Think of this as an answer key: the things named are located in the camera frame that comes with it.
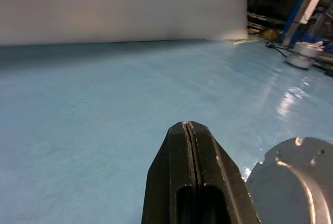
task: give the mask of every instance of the white wall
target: white wall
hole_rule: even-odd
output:
[[[246,0],[0,0],[0,45],[246,38]]]

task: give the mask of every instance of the machinery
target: machinery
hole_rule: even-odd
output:
[[[206,126],[179,122],[148,171],[142,224],[255,224],[261,217],[263,223],[331,224],[332,152],[317,139],[282,142],[256,165],[246,188]]]

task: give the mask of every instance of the light blue floor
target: light blue floor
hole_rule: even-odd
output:
[[[5,224],[140,224],[167,129],[207,125],[247,177],[300,135],[333,142],[333,78],[263,42],[0,48]]]

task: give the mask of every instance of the white panel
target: white panel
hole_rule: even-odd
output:
[[[246,37],[246,0],[0,0],[0,45]]]

